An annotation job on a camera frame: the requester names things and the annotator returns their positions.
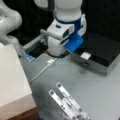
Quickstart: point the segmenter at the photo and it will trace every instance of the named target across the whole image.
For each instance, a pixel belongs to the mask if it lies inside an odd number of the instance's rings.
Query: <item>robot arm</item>
[[[0,42],[4,45],[13,44],[20,56],[22,56],[22,52],[17,38],[7,34],[17,29],[21,24],[20,14],[8,8],[3,0],[0,0]]]
[[[46,8],[51,0],[35,0],[37,6]],[[67,49],[74,52],[83,42],[86,18],[82,15],[82,0],[54,0],[54,21],[47,29],[49,52],[60,56]]]

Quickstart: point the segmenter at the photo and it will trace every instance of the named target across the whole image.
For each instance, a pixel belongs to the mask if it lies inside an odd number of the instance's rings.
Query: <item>cable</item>
[[[58,58],[56,59],[50,59],[47,61],[47,66],[42,70],[40,71],[40,73],[38,73],[31,81],[29,81],[29,83],[33,82],[34,80],[36,80],[37,77],[39,77],[43,72],[45,72],[50,66],[52,66],[56,61],[57,61]]]

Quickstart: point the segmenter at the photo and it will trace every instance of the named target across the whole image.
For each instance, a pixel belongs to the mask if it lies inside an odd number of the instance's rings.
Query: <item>table surface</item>
[[[46,65],[50,56],[43,54],[34,62],[24,66],[28,80],[34,78]],[[88,113],[92,120],[118,120],[120,117],[120,64],[108,75],[103,76],[73,62],[68,56],[41,74],[31,88],[38,107],[46,120],[64,120],[63,112],[49,96],[60,82]]]

